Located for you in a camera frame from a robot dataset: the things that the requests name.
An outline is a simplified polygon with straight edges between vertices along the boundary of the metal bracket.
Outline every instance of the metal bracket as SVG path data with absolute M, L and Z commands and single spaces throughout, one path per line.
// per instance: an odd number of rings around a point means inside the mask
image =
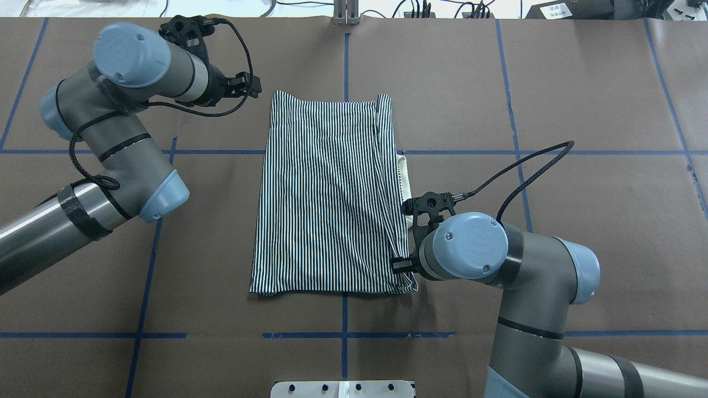
M 416 383 L 405 380 L 277 382 L 270 398 L 416 398 Z
M 334 0 L 334 25 L 359 25 L 359 0 Z

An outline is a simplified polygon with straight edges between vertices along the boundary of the light blue cap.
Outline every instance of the light blue cap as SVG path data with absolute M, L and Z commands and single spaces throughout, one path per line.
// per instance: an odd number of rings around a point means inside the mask
M 157 33 L 116 22 L 106 26 L 93 44 L 93 60 L 113 83 L 146 87 L 167 73 L 172 56 L 167 42 Z
M 507 379 L 501 377 L 490 366 L 487 366 L 487 383 L 484 388 L 484 398 L 529 398 Z
M 461 279 L 480 279 L 495 273 L 508 252 L 504 228 L 480 212 L 453 215 L 433 237 L 435 259 L 445 271 Z
M 189 190 L 177 170 L 173 170 L 140 210 L 140 218 L 145 222 L 159 220 L 172 210 L 182 206 L 187 199 L 189 199 Z
M 576 276 L 578 277 L 578 289 L 576 298 L 571 304 L 583 304 L 590 301 L 595 295 L 595 289 L 600 285 L 600 262 L 598 257 L 592 250 L 587 247 L 564 241 L 561 238 L 554 237 L 568 249 L 568 252 L 573 259 L 573 265 L 576 268 Z
M 59 113 L 57 90 L 59 89 L 60 84 L 61 82 L 57 83 L 54 88 L 49 90 L 49 92 L 47 92 L 42 99 L 40 99 L 40 115 L 42 116 L 42 120 L 45 121 L 47 127 L 57 132 L 61 138 L 69 141 L 72 139 L 72 135 L 74 135 L 74 133 L 69 129 L 69 127 L 67 127 L 66 123 L 64 123 L 64 120 L 62 119 L 62 115 Z M 79 137 L 77 141 L 84 141 L 84 139 Z

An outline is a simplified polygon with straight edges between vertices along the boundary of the gray robot arm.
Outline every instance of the gray robot arm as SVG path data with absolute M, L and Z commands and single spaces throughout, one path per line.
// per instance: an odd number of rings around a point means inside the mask
M 428 279 L 504 290 L 485 398 L 708 397 L 708 380 L 564 346 L 569 305 L 588 301 L 600 282 L 584 246 L 468 212 L 428 234 L 419 258 Z
M 135 113 L 155 95 L 187 106 L 213 106 L 223 96 L 257 97 L 260 83 L 251 89 L 257 79 L 252 74 L 246 75 L 248 89 L 234 93 L 237 79 L 224 78 L 208 63 L 202 34 L 213 33 L 220 21 L 178 16 L 163 25 L 160 33 L 183 41 L 183 47 L 131 23 L 111 24 L 94 45 L 94 60 L 41 100 L 42 118 L 66 140 L 87 123 L 113 115 L 85 128 L 80 138 L 102 163 L 101 178 L 120 187 L 96 181 L 71 184 L 0 227 L 0 295 L 134 216 L 152 222 L 188 199 L 177 170 Z M 190 51 L 184 48 L 188 38 L 199 39 Z

